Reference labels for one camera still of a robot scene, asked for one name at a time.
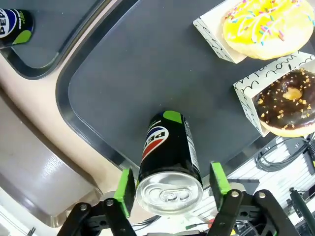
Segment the rainbow sprinkles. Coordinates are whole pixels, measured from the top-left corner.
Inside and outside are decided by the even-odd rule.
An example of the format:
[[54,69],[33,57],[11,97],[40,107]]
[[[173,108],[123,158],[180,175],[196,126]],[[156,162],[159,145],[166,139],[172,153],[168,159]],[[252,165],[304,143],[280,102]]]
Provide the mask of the rainbow sprinkles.
[[[284,16],[289,14],[294,8],[299,7],[303,0],[270,0],[264,8],[265,11],[257,7],[258,3],[252,4],[252,1],[253,0],[242,0],[242,2],[237,4],[225,17],[225,19],[232,23],[239,23],[237,36],[241,36],[252,27],[251,40],[253,43],[259,42],[261,45],[264,45],[265,38],[272,35],[277,36],[281,41],[285,41],[284,32],[286,30],[286,24],[283,24],[285,20]],[[284,11],[281,16],[274,17],[271,15],[272,12],[281,8],[284,4],[291,4],[291,6]],[[306,17],[308,17],[315,26],[315,21],[312,17],[310,15],[306,15]]]

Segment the cable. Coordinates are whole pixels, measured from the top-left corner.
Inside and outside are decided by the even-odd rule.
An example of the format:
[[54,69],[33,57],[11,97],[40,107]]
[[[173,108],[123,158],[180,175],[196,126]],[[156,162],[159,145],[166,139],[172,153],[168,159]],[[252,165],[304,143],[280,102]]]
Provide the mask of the cable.
[[[281,141],[280,143],[272,146],[269,150],[267,150],[264,154],[259,154],[254,158],[256,167],[262,171],[266,172],[276,172],[280,171],[283,168],[290,165],[293,161],[295,161],[306,149],[310,152],[312,159],[315,160],[315,145],[312,142],[312,138],[314,137],[314,133],[312,133],[307,139],[302,137],[297,138],[288,138],[286,140]],[[285,160],[280,162],[270,162],[267,160],[266,155],[271,153],[272,151],[278,148],[278,145],[285,143],[287,140],[291,139],[300,139],[303,140],[305,143],[302,145],[293,155],[287,157]]]
[[250,227],[247,228],[246,230],[244,230],[244,232],[242,232],[242,233],[240,234],[240,236],[246,236],[246,235],[247,235],[250,231],[252,231],[252,230],[254,230],[254,231],[255,231],[255,234],[258,236],[259,234],[258,234],[256,228],[257,228],[258,226],[261,226],[261,225],[265,225],[265,224],[258,224],[258,225],[255,225],[255,226],[249,224]]
[[[210,223],[210,222],[203,222],[203,223],[198,223],[198,224],[187,225],[185,228],[186,228],[186,230],[190,230],[192,228],[197,227],[198,225],[210,225],[210,224],[212,224],[212,223]],[[245,227],[246,227],[246,224],[244,222],[240,221],[240,220],[237,220],[236,224],[237,225],[245,225]]]
[[161,218],[160,215],[155,215],[141,223],[138,223],[138,224],[135,224],[133,225],[133,227],[137,227],[137,226],[143,226],[142,228],[139,228],[139,229],[136,229],[134,231],[138,231],[138,230],[141,230],[141,229],[144,229],[145,227],[148,227],[149,225],[151,225],[153,222],[156,222],[157,220],[159,220]]

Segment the black soda can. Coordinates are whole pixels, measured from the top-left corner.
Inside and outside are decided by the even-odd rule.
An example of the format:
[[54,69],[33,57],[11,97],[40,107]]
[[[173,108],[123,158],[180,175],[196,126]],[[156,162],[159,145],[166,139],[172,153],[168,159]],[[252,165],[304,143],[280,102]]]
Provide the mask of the black soda can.
[[34,21],[30,12],[0,8],[0,49],[30,40]]
[[177,215],[194,209],[202,194],[189,123],[175,111],[157,114],[143,148],[137,201],[154,214]]

